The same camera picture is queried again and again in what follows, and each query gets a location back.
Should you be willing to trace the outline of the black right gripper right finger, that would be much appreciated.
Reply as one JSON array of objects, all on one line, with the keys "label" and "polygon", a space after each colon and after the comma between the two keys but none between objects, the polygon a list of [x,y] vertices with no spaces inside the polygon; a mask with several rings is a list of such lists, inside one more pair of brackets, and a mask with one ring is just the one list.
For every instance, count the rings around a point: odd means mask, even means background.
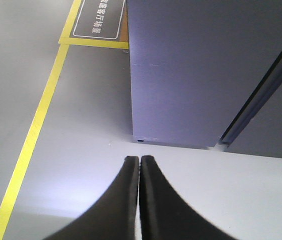
[{"label": "black right gripper right finger", "polygon": [[144,240],[234,239],[181,198],[151,155],[141,158],[139,204]]}]

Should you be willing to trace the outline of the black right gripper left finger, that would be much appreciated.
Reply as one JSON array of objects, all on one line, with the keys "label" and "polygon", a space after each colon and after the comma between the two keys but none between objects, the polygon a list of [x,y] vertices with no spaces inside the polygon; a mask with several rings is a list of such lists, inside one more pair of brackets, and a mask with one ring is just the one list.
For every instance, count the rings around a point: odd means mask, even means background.
[{"label": "black right gripper left finger", "polygon": [[101,197],[47,240],[134,240],[139,158],[127,156]]}]

